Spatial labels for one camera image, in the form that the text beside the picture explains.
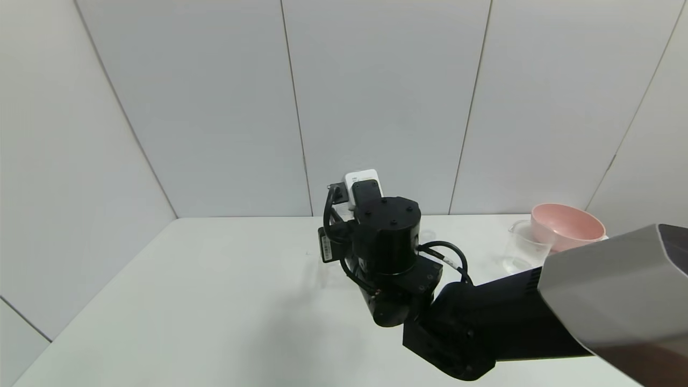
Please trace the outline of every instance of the wall panel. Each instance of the wall panel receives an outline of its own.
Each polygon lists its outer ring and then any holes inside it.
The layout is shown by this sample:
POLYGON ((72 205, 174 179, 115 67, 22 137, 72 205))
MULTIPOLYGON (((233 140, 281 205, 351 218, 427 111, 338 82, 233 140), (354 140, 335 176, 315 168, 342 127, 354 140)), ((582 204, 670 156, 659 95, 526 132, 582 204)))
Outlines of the wall panel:
POLYGON ((378 170, 385 194, 448 213, 489 0, 283 0, 313 212, 378 170))
POLYGON ((306 216, 279 0, 78 0, 180 217, 306 216))
POLYGON ((451 213, 584 208, 682 0, 494 0, 451 213))

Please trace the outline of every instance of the pink bowl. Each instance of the pink bowl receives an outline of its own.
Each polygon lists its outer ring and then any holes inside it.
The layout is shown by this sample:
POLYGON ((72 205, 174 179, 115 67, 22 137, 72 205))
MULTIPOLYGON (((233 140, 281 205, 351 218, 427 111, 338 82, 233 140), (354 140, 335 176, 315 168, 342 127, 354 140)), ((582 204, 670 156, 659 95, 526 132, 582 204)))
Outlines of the pink bowl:
POLYGON ((607 231, 589 213, 567 205, 545 203, 530 212, 533 236, 540 243, 554 242, 553 251, 574 249, 601 240, 607 231))

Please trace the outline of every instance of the wall seam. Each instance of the wall seam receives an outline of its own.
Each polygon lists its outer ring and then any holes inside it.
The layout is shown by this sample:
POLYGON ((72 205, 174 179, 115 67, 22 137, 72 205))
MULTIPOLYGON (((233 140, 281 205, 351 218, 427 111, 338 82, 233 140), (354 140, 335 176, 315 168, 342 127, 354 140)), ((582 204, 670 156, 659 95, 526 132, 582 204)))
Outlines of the wall seam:
POLYGON ((477 60, 477 69, 475 70, 475 80, 473 82, 473 93, 471 95, 471 104, 469 105, 469 115, 466 117, 466 127, 464 128, 464 139, 461 142, 461 149, 459 150, 459 163, 456 165, 456 177, 454 178, 454 187, 451 190, 451 199, 449 200, 449 210, 447 215, 451 215, 451 206, 454 204, 454 195, 456 194, 456 185, 459 181, 459 168, 461 168, 461 160, 464 157, 464 146, 466 145, 466 137, 468 137, 469 123, 471 122, 471 112, 473 111, 473 101, 475 100, 475 90, 477 89, 477 78, 480 75, 480 66, 482 65, 482 55, 485 53, 485 41, 487 40, 487 29, 490 26, 490 16, 492 15, 492 0, 490 0, 490 8, 487 10, 487 20, 485 20, 485 33, 482 35, 482 46, 480 47, 480 56, 477 60))

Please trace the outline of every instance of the black cable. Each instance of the black cable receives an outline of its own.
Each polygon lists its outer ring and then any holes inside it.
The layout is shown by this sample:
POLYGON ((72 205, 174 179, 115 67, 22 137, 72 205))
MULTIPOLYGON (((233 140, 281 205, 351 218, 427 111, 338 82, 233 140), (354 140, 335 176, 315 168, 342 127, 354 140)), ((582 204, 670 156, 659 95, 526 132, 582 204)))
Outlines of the black cable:
POLYGON ((348 278, 351 279, 351 281, 354 281, 357 285, 361 287, 366 293, 368 294, 375 294, 377 293, 377 290, 373 288, 372 286, 368 285, 365 283, 362 279, 358 278, 356 274, 353 274, 351 270, 349 269, 349 265, 346 264, 346 259, 342 258, 339 260, 339 262, 342 264, 342 269, 344 270, 344 273, 348 278))
POLYGON ((330 231, 330 218, 332 217, 332 200, 334 199, 334 194, 336 190, 338 190, 339 187, 336 185, 331 185, 330 190, 327 193, 327 200, 325 201, 325 213, 323 214, 323 230, 325 231, 325 235, 327 238, 334 243, 339 243, 339 244, 345 244, 347 243, 346 239, 336 237, 332 235, 332 232, 330 231))
POLYGON ((459 256, 459 258, 461 259, 461 264, 462 264, 462 266, 454 267, 454 269, 455 269, 456 271, 458 271, 459 274, 461 274, 461 282, 466 283, 466 284, 469 284, 469 285, 472 286, 472 285, 473 285, 473 280, 471 279, 471 276, 469 275, 468 269, 467 269, 467 267, 466 267, 467 264, 468 264, 468 262, 466 261, 466 256, 464 255, 464 252, 461 251, 461 249, 459 249, 458 247, 456 247, 454 244, 451 244, 451 243, 449 243, 449 242, 444 242, 444 241, 438 240, 438 241, 428 242, 428 243, 426 243, 426 244, 422 244, 422 245, 420 245, 419 247, 417 247, 416 249, 417 249, 418 251, 423 252, 423 253, 432 255, 433 257, 435 257, 435 258, 437 258, 437 259, 443 261, 444 263, 449 264, 449 263, 446 261, 446 258, 445 258, 444 255, 442 255, 441 253, 438 253, 437 251, 431 249, 431 247, 434 247, 434 246, 447 247, 447 248, 451 249, 452 251, 454 251, 454 252, 459 256))
POLYGON ((454 253, 456 253, 456 255, 459 256, 459 259, 461 259, 461 267, 463 267, 466 271, 469 270, 469 262, 466 260, 466 255, 464 254, 463 251, 461 251, 461 249, 456 247, 456 245, 451 244, 449 242, 445 242, 444 240, 434 240, 432 242, 421 244, 418 247, 418 250, 426 249, 429 247, 446 247, 446 248, 452 250, 454 253))
POLYGON ((334 219, 335 223, 342 223, 344 222, 344 219, 339 215, 339 212, 335 210, 334 208, 330 209, 330 213, 332 214, 332 219, 334 219))

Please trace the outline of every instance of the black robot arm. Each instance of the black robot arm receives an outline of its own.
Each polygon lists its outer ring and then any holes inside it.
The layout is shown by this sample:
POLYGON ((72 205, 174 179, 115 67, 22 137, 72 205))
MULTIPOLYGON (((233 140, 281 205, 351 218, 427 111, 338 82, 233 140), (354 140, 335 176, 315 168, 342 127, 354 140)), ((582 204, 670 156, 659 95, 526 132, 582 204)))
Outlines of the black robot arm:
POLYGON ((418 203, 383 197, 376 180, 330 185, 323 227, 318 230, 324 262, 339 261, 379 326, 403 324, 403 344, 446 374, 476 380, 497 361, 590 355, 542 300, 540 269, 474 286, 463 253, 447 242, 419 245, 418 203), (355 202, 347 222, 334 206, 355 202), (461 259, 460 282, 435 299, 442 265, 419 254, 461 259))

